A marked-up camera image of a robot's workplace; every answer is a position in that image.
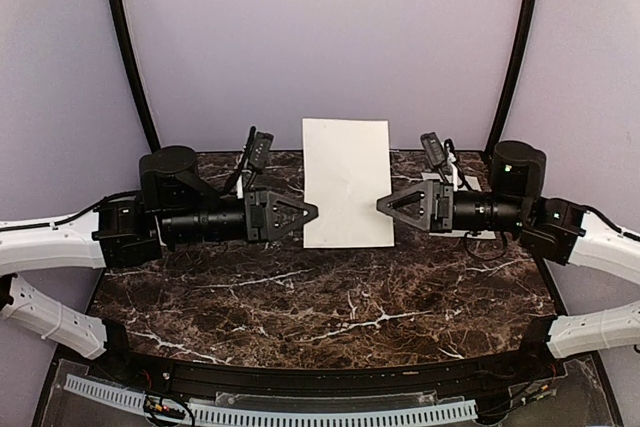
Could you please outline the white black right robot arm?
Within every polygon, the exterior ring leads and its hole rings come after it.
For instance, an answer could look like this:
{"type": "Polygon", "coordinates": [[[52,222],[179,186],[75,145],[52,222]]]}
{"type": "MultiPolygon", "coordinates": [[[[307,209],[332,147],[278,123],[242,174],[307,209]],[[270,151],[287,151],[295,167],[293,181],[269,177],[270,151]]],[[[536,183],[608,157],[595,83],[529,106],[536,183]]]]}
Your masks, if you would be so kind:
{"type": "MultiPolygon", "coordinates": [[[[639,235],[598,209],[541,191],[544,152],[521,141],[501,141],[491,156],[489,192],[461,190],[440,176],[378,199],[377,210],[429,233],[493,231],[512,237],[532,256],[558,265],[593,268],[632,283],[639,281],[639,235]]],[[[549,363],[590,351],[639,346],[639,305],[577,316],[534,319],[510,360],[521,381],[549,363]]]]}

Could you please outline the white letter sheet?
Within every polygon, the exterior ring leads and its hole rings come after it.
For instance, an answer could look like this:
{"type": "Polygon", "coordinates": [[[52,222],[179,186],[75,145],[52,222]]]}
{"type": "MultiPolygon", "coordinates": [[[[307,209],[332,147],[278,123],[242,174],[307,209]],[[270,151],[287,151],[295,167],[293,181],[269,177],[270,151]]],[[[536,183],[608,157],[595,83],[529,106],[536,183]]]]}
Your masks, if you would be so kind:
{"type": "Polygon", "coordinates": [[[302,139],[304,200],[318,208],[304,247],[392,247],[393,220],[376,208],[391,193],[389,124],[306,118],[302,139]]]}

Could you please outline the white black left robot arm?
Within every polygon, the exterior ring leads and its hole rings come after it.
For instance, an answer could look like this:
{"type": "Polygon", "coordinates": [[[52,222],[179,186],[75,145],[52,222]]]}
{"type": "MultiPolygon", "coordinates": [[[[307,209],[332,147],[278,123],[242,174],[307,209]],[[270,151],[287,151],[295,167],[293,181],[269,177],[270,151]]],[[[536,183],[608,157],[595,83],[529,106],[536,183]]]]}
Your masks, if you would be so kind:
{"type": "Polygon", "coordinates": [[[129,352],[125,327],[91,317],[55,300],[24,278],[32,270],[66,267],[118,269],[159,260],[182,244],[244,240],[267,243],[315,220],[313,204],[242,184],[242,174],[260,173],[264,144],[249,147],[223,189],[199,175],[198,156],[170,146],[143,156],[140,187],[103,198],[67,217],[1,225],[1,317],[72,349],[120,383],[141,374],[129,352]]]}

